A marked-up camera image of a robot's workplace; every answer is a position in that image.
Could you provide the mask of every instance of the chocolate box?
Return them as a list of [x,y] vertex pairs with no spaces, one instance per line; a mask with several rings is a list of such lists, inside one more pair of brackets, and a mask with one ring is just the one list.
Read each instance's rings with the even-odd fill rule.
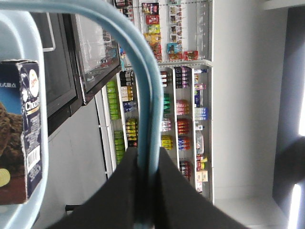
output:
[[0,204],[26,202],[41,180],[38,63],[0,62]]

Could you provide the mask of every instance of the white wall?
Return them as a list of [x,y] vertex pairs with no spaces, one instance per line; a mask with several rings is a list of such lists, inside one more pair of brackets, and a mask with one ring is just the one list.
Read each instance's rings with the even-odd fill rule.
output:
[[46,228],[65,215],[65,205],[82,204],[106,181],[94,100],[49,137],[50,167],[40,217]]
[[214,2],[215,198],[271,196],[286,10]]
[[219,199],[220,209],[229,209],[227,214],[251,229],[286,229],[283,212],[271,198]]

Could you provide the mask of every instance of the barcode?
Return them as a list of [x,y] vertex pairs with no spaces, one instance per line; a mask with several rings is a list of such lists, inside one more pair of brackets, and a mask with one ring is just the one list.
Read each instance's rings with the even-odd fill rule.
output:
[[27,157],[27,169],[30,170],[40,161],[40,146],[37,146],[28,154]]

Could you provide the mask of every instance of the light blue basket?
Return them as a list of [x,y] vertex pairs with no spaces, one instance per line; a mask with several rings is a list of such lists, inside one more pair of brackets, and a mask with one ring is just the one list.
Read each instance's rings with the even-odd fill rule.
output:
[[[43,72],[44,67],[42,46],[38,39],[37,27],[29,13],[15,10],[81,14],[100,24],[118,41],[132,62],[139,86],[138,167],[140,178],[143,181],[146,181],[145,175],[147,175],[147,188],[151,190],[155,182],[161,145],[163,88],[157,62],[140,32],[113,6],[102,0],[0,0],[0,9],[2,9],[0,10],[0,21],[3,28],[12,28],[5,38],[5,45],[0,35],[2,43],[0,44],[0,52],[4,53],[11,50],[11,53],[8,52],[7,55],[0,55],[1,59],[27,58],[39,60],[40,72]],[[27,204],[0,206],[0,228],[3,229],[30,229],[40,209],[46,187],[48,139],[44,74],[41,74],[40,79],[40,88],[42,89],[41,112],[43,114],[43,179]],[[148,198],[147,202],[142,204],[152,206],[153,197]],[[149,228],[151,222],[152,216],[144,215],[138,219],[134,227]]]

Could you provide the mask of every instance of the basket handle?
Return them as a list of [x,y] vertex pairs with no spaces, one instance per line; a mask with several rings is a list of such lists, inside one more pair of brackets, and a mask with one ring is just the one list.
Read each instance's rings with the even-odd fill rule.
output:
[[[141,192],[153,193],[160,152],[160,131],[163,115],[163,88],[159,68],[144,37],[134,25],[112,5],[102,0],[1,0],[0,9],[31,12],[77,13],[100,24],[110,32],[128,54],[139,87],[138,168]],[[143,206],[152,208],[153,198]],[[148,215],[138,218],[135,228],[150,228]]]

